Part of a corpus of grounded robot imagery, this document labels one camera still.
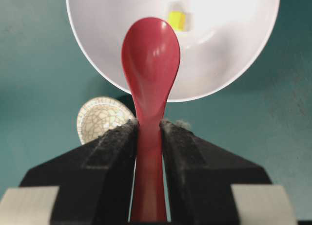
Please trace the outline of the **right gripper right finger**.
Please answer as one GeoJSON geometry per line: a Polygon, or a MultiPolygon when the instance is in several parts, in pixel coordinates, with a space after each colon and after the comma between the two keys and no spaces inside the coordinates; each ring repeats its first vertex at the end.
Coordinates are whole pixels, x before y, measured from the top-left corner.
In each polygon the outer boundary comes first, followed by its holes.
{"type": "Polygon", "coordinates": [[[262,166],[167,120],[160,127],[173,224],[296,224],[285,189],[262,166]]]}

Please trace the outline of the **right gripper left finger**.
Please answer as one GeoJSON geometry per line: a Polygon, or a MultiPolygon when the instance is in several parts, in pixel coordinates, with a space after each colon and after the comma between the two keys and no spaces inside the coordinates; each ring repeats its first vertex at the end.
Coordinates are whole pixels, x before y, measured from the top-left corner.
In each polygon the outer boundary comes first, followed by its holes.
{"type": "Polygon", "coordinates": [[[138,121],[27,171],[0,202],[3,225],[124,225],[128,222],[138,121]]]}

